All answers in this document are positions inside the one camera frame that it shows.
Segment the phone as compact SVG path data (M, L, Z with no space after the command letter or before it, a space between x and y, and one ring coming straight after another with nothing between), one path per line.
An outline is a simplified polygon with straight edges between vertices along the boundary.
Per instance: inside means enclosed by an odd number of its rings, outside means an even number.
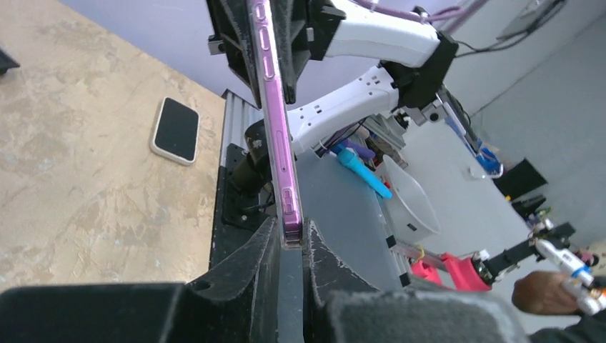
M154 120L149 148L168 160L191 166L197 156L200 119L192 108L164 97Z
M247 7L282 243L289 248L300 247L304 217L290 144L273 14L269 1L248 1Z

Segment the cyan plastic tool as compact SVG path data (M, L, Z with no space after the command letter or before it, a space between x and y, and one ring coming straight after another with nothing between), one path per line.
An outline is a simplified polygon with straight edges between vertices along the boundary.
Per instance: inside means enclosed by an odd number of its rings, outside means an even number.
M368 169L350 149L337 147L333 149L341 165L345 166L361 179L363 179L378 195L385 199L391 199L391 191Z

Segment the white handheld device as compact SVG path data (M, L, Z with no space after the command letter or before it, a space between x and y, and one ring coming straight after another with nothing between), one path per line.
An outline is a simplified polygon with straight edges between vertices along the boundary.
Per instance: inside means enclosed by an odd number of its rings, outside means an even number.
M560 241L535 239L534 246L541 257L567 276L563 287L577 300L580 310L588 315L605 310L605 276L594 276L591 268Z

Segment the red plastic part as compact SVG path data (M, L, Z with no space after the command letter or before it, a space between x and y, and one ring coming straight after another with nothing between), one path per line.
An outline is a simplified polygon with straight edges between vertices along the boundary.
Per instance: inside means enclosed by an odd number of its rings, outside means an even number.
M450 276L454 288L458 291L488 292L492 289L491 281L487 282L483 278L486 274L482 270L480 253L464 259L448 253L441 254L437 258L437 261L442 263L440 267L431 265L428 257L429 255L424 255L422 259L412 262L412 273L415 276L442 286L438 272L442 270Z

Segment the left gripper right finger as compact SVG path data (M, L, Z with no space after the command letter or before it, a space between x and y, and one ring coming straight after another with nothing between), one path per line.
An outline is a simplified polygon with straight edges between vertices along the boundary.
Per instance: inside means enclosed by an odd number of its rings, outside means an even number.
M510 308L485 293L419 283L380 291L302 227L306 342L528 342Z

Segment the aluminium frame rail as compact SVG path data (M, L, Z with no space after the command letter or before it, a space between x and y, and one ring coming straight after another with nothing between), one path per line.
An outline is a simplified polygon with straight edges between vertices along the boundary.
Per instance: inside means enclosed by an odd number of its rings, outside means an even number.
M251 125L261 120L263 116L255 105L250 104L230 89L224 91L222 98L225 100L225 104L219 164L226 166L228 146L235 144L247 151L248 146L244 133Z

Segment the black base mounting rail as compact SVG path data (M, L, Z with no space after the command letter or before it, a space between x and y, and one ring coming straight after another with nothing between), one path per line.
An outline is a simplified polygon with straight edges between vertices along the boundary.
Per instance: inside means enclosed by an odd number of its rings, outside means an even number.
M252 167L249 154L229 143L221 154L215 194L209 266L215 267L247 243L269 216L274 204L265 194L262 178Z

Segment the black white chessboard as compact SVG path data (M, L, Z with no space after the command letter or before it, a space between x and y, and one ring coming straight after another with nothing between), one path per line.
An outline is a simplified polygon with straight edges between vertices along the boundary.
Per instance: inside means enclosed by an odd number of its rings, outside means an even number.
M0 49L0 75L3 76L10 69L17 69L20 64L10 57L3 49Z

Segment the phone in white case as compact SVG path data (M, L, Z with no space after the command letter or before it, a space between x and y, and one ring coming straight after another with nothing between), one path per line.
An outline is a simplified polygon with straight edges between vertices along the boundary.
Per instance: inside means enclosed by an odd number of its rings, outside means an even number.
M192 108L164 97L154 120L149 148L168 160L191 166L197 156L200 119Z

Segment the white plastic bowl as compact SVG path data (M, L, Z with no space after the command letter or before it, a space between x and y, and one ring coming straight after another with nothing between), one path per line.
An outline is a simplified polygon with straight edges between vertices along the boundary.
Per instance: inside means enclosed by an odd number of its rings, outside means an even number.
M441 233L434 207L412 175L390 156L383 156L376 174L392 193L384 204L398 240L413 244Z

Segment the person's hand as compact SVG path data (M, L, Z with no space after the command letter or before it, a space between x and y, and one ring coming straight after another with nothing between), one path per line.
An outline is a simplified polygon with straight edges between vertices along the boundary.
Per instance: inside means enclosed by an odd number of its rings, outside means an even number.
M564 288L567 280L568 276L559 272L531 272L515 282L512 303L527 314L575 314L580 308L577 300Z

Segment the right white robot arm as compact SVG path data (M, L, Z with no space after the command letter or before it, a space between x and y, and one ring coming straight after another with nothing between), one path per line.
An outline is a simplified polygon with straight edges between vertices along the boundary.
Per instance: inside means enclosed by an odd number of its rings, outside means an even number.
M271 123L288 124L301 153L370 115L426 112L459 48L421 12L371 9L368 1L209 1L209 49L250 89ZM311 61L372 60L350 82L301 104L297 83Z

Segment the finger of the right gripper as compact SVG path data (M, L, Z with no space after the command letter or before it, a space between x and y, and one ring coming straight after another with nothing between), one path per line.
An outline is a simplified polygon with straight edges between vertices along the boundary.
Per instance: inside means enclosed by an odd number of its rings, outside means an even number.
M307 38L307 2L270 1L279 68L286 104L297 101L297 82L310 59Z
M260 108L262 103L248 3L245 0L210 0L207 8L214 30L209 40L219 43L219 53L226 55L229 68L249 87Z

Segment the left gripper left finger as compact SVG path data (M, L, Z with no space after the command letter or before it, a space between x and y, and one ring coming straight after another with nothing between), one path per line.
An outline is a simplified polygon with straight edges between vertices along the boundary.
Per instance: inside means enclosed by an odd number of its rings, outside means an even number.
M1 294L3 342L273 342L279 227L189 283L29 286Z

